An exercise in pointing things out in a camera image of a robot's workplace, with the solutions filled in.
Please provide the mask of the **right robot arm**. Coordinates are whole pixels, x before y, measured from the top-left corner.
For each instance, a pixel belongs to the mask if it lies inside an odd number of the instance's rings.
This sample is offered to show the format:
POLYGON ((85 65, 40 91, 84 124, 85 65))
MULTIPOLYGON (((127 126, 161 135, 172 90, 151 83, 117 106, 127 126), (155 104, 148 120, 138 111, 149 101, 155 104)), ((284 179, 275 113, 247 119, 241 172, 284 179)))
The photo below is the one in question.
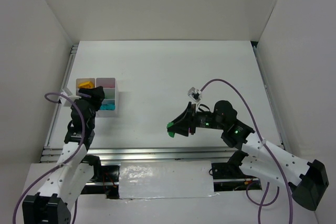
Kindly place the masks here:
POLYGON ((301 207, 317 209, 329 186, 322 162, 310 162, 260 139, 252 127, 237 118, 237 111, 225 100, 216 102, 213 111, 201 112, 189 102, 183 113, 167 124, 170 137, 190 136, 197 128, 222 131, 225 144, 237 150, 230 161, 242 174, 284 187, 301 207))

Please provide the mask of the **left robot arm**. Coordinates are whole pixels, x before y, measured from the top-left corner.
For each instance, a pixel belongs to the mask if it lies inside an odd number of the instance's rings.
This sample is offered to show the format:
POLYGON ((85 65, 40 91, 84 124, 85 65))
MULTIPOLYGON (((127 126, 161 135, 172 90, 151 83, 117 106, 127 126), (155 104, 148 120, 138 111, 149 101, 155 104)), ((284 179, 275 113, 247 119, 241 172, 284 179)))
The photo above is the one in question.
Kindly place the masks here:
POLYGON ((74 223, 77 200, 86 183, 102 176, 100 158, 88 150, 95 136, 96 114, 105 99, 103 87, 81 88, 74 98, 64 93, 58 96, 59 103, 70 103, 71 120, 56 165, 36 179, 46 181, 29 195, 36 185, 33 182, 20 197, 24 223, 74 223))

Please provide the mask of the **teal rectangular lego brick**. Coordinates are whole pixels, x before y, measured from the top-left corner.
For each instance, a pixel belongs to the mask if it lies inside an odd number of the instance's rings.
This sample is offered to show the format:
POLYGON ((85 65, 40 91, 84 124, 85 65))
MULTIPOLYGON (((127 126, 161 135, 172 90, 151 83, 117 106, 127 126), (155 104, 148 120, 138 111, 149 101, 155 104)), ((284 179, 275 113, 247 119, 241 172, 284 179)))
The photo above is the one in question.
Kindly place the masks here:
POLYGON ((101 111, 114 111, 115 110, 115 105, 114 104, 103 104, 100 107, 101 111))

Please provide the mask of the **green lego brick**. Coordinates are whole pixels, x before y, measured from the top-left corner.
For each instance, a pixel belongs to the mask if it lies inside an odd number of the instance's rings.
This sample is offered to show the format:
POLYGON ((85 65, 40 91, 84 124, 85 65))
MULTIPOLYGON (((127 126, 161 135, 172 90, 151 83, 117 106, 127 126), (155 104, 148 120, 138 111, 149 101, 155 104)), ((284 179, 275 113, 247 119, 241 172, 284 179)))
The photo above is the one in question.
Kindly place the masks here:
POLYGON ((167 133, 168 133, 169 137, 174 137, 174 136, 175 136, 175 133, 172 132, 171 129, 170 129, 173 125, 174 125, 173 122, 169 122, 169 123, 167 124, 167 126, 166 126, 166 128, 167 128, 167 133))

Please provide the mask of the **yellow rectangular lego brick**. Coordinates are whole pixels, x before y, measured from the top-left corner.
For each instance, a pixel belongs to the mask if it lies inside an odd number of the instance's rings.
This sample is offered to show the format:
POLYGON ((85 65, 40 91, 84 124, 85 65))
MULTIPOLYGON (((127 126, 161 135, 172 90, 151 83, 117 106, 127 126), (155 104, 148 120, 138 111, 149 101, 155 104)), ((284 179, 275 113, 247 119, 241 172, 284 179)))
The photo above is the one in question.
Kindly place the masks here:
POLYGON ((91 81, 85 81, 85 82, 81 82, 81 83, 78 84, 78 89, 81 89, 81 88, 92 89, 94 87, 95 87, 95 85, 91 81))

